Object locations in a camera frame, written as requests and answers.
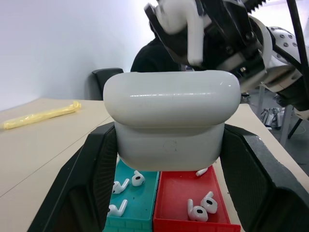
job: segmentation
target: yellow object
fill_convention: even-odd
[[[5,121],[3,124],[3,128],[9,130],[12,128],[22,127],[35,122],[41,122],[53,117],[74,113],[78,111],[81,107],[82,105],[78,101],[74,101],[72,105],[69,105],[61,109],[44,111],[37,114],[31,114]]]

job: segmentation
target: red plastic tray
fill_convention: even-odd
[[[240,225],[230,224],[213,167],[200,177],[195,173],[161,173],[154,209],[154,232],[240,232]],[[218,203],[217,213],[208,214],[207,222],[190,221],[188,199],[199,205],[209,191]]]

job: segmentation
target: black shirt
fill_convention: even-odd
[[[181,67],[175,63],[162,42],[155,38],[136,55],[131,72],[179,72]]]

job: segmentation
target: wooden table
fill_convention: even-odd
[[[56,109],[73,100],[39,99],[0,112],[0,122]],[[0,130],[0,231],[25,232],[40,208],[60,168],[84,144],[87,135],[112,122],[103,101],[80,101],[79,112],[12,130]],[[250,107],[239,106],[228,124],[257,134],[274,157],[295,175],[309,192],[309,177],[264,127]],[[220,160],[213,165],[231,223],[240,224],[227,193]]]

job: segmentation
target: teal plastic tray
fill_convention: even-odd
[[[119,208],[127,199],[127,206],[122,217],[107,217],[104,232],[152,232],[155,197],[158,187],[159,172],[140,172],[145,177],[141,186],[132,186],[134,169],[126,166],[121,160],[116,168],[115,181],[123,184],[125,179],[130,183],[125,191],[112,194],[110,204]]]

